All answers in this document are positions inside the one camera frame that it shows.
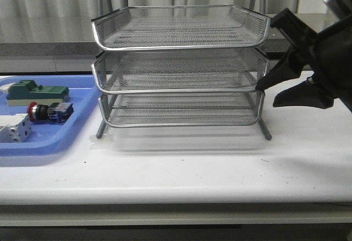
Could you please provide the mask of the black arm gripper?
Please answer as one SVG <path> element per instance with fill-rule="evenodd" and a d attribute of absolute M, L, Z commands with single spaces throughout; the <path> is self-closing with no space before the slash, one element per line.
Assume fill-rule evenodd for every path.
<path fill-rule="evenodd" d="M 301 75 L 309 65 L 313 74 L 302 83 L 280 92 L 273 107 L 305 106 L 328 109 L 339 99 L 351 109 L 351 16 L 315 32 L 289 9 L 271 20 L 290 42 L 278 63 L 256 84 L 266 90 Z"/>

